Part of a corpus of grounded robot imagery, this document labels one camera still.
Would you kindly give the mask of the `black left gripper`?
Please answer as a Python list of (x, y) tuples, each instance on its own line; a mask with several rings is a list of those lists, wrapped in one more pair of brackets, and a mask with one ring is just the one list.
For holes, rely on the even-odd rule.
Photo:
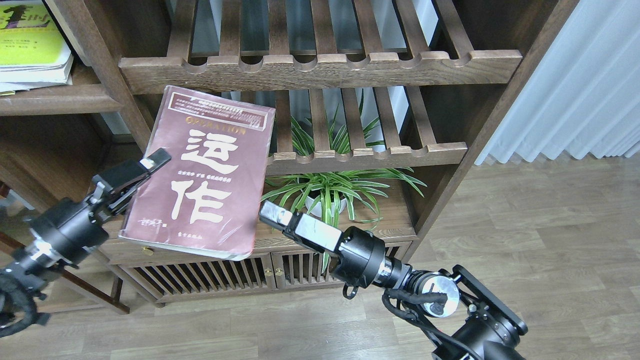
[(172, 159), (158, 148), (139, 161), (126, 160), (93, 176), (95, 189), (82, 201), (62, 199), (32, 220), (33, 241), (18, 249), (12, 271), (52, 271), (54, 265), (76, 267), (108, 239), (103, 226), (124, 212), (151, 174)]

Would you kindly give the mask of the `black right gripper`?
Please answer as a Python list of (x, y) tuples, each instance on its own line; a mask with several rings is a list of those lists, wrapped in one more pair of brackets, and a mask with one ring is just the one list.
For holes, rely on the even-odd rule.
[(357, 291), (375, 285), (402, 289), (413, 266), (386, 255), (386, 243), (368, 231), (338, 228), (306, 213), (291, 212), (268, 200), (259, 209), (259, 219), (282, 232), (288, 239), (317, 253), (332, 257), (329, 273), (343, 281), (343, 290)]

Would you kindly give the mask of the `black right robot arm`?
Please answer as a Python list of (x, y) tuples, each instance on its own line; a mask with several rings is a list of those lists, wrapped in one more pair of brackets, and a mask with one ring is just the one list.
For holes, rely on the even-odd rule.
[(386, 253), (385, 242), (358, 227), (340, 230), (308, 214), (265, 201), (259, 219), (288, 239), (330, 257), (329, 273), (346, 299), (383, 289), (381, 301), (434, 344), (434, 360), (521, 360), (526, 323), (462, 265), (414, 269)]

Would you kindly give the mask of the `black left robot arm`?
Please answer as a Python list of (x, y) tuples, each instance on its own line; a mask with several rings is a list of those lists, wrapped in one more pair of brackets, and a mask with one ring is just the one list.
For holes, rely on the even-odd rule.
[(78, 268), (105, 243), (105, 223), (123, 214), (142, 184), (170, 160), (159, 148), (139, 161), (121, 162), (94, 175), (94, 191), (81, 201), (62, 198), (30, 222), (33, 242), (16, 249), (1, 270), (2, 337), (47, 324), (50, 315), (39, 312), (35, 299), (44, 300), (42, 290), (66, 267)]

